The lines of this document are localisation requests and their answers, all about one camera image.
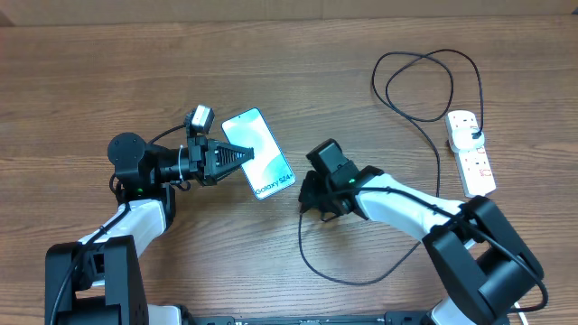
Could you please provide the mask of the blue Galaxy smartphone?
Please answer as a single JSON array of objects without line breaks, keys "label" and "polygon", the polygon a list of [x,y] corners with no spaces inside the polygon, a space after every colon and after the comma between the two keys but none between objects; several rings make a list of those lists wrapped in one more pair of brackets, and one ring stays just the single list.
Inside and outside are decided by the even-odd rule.
[{"label": "blue Galaxy smartphone", "polygon": [[231,144],[254,150],[254,158],[241,168],[258,200],[295,184],[294,172],[257,107],[224,121],[221,129]]}]

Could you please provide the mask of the white power strip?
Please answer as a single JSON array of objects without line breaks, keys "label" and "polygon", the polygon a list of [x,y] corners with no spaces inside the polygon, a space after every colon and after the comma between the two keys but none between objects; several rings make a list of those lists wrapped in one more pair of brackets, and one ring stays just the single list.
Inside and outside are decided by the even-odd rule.
[{"label": "white power strip", "polygon": [[[455,110],[448,113],[445,116],[445,123],[449,144],[450,133],[455,129],[472,128],[475,131],[480,131],[475,114],[466,110]],[[466,197],[487,196],[496,189],[496,182],[484,145],[477,150],[453,153]]]}]

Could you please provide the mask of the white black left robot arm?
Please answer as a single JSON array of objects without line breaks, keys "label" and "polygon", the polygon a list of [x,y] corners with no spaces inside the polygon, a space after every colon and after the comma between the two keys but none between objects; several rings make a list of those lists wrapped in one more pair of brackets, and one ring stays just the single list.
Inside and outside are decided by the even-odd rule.
[{"label": "white black left robot arm", "polygon": [[107,155],[117,213],[82,239],[47,251],[46,323],[192,324],[181,305],[148,303],[139,257],[173,223],[177,190],[188,190],[191,181],[215,185],[252,160],[253,149],[196,134],[168,149],[122,133]]}]

